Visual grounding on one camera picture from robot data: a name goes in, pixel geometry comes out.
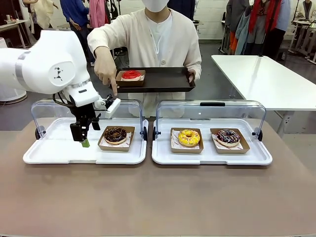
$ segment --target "white face mask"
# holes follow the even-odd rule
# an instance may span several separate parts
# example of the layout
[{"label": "white face mask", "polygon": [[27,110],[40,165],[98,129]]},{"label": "white face mask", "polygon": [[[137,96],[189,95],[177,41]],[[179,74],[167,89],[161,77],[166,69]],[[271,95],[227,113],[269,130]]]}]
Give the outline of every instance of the white face mask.
[{"label": "white face mask", "polygon": [[151,12],[160,12],[167,6],[169,0],[142,0],[145,7]]}]

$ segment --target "floor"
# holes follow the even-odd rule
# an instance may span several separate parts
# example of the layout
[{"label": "floor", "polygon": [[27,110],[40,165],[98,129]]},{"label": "floor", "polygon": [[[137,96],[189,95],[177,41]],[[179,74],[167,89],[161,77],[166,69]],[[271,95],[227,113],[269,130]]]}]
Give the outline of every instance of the floor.
[{"label": "floor", "polygon": [[[212,100],[229,99],[231,85],[219,68],[211,59],[211,55],[218,54],[219,44],[201,44],[202,76],[196,82],[196,88],[187,93],[187,99]],[[118,67],[128,65],[128,57],[121,56],[116,59]],[[315,65],[298,56],[288,56],[286,67],[316,83]],[[111,91],[105,87],[95,76],[93,69],[89,68],[94,87],[102,97]],[[120,94],[120,98],[127,98],[126,94]],[[33,120],[31,107],[35,101],[43,98],[51,98],[50,95],[28,92],[28,98],[14,105],[0,106],[0,131],[20,131]],[[281,118],[275,112],[268,112],[266,121],[277,130]],[[290,126],[284,136],[284,141],[299,156],[307,167],[316,172],[316,161],[313,157],[316,152],[316,112],[296,112]],[[15,132],[0,133],[0,147],[5,147],[6,141],[14,139]]]}]

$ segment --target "yellow donut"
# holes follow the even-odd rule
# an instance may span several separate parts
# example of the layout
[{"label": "yellow donut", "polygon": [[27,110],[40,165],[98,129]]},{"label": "yellow donut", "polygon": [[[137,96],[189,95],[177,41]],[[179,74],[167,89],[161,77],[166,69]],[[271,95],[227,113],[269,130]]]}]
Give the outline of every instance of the yellow donut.
[{"label": "yellow donut", "polygon": [[199,143],[199,133],[192,130],[183,130],[178,135],[179,142],[186,147],[194,147]]}]

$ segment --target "black handle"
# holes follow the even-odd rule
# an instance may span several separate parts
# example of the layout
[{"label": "black handle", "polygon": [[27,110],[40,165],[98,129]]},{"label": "black handle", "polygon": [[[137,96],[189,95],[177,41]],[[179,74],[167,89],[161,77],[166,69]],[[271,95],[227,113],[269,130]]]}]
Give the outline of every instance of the black handle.
[{"label": "black handle", "polygon": [[201,102],[201,107],[225,107],[224,102]]}]

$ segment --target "hand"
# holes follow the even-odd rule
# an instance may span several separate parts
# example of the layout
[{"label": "hand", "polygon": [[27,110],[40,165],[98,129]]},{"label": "hand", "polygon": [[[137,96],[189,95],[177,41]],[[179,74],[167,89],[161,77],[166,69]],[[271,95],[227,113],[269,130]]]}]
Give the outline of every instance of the hand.
[{"label": "hand", "polygon": [[79,24],[77,24],[76,22],[71,22],[71,24],[76,28],[77,31],[81,31],[81,27]]},{"label": "hand", "polygon": [[196,72],[193,69],[188,69],[188,72],[190,74],[189,83],[191,83],[196,78]]},{"label": "hand", "polygon": [[112,90],[115,96],[118,95],[118,86],[115,81],[117,67],[110,50],[107,47],[98,47],[95,51],[97,56],[95,60],[94,72],[103,82],[103,85],[111,83]]}]

